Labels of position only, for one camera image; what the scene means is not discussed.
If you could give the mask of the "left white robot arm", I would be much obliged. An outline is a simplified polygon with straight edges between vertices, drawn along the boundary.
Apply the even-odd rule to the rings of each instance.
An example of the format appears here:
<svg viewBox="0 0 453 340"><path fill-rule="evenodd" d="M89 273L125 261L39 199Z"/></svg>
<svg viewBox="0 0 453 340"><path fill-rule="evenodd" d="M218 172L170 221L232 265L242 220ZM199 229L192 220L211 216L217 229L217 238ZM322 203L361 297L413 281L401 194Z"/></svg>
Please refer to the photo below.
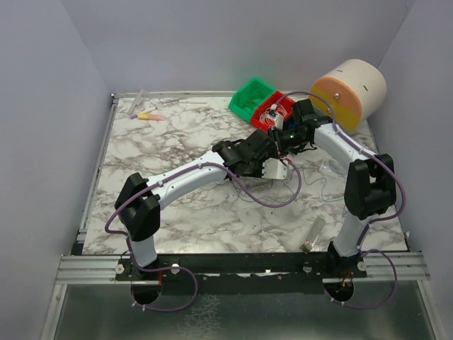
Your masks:
<svg viewBox="0 0 453 340"><path fill-rule="evenodd" d="M157 259L154 234L161 211L173 201L209 183L238 177L285 179L286 166L278 159L276 144L262 130L237 141L224 140L196 160L164 174L130 175L115 202L127 230L135 261L146 267Z"/></svg>

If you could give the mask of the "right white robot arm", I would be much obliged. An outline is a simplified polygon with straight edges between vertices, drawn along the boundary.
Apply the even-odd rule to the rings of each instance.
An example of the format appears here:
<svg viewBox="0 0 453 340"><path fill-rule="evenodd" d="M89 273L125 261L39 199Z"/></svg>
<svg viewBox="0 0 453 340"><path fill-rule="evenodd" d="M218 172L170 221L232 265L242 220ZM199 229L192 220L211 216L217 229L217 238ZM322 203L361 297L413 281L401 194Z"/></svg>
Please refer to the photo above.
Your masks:
<svg viewBox="0 0 453 340"><path fill-rule="evenodd" d="M292 105L295 126L271 127L270 138L283 156L303 152L307 144L328 152L346 171L343 194L347 214L329 251L340 259L360 252L369 226L396 202L394 161L388 154L375 154L347 136L328 116L318 116L309 99Z"/></svg>

